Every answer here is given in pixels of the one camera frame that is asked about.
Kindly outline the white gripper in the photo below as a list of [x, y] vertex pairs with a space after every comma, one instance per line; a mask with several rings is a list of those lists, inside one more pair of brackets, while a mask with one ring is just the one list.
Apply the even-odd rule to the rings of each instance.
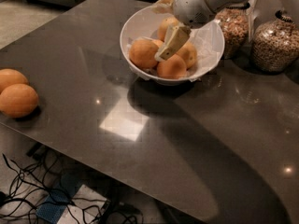
[[156, 14], [173, 13], [182, 22], [167, 28], [164, 43], [155, 54], [158, 62], [168, 60], [182, 48], [190, 38], [190, 27], [200, 28], [216, 16], [206, 0], [158, 0], [151, 10]]

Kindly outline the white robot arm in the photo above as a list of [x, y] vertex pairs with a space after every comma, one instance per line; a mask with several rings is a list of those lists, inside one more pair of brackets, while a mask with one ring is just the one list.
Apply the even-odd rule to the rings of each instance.
[[[169, 28], [164, 44], [158, 49], [158, 61], [169, 59], [189, 39], [191, 29], [200, 28], [212, 21], [222, 9], [249, 0], [159, 0], [152, 5], [155, 13], [170, 13], [178, 21], [178, 26]], [[299, 0], [280, 0], [292, 20], [299, 23]]]

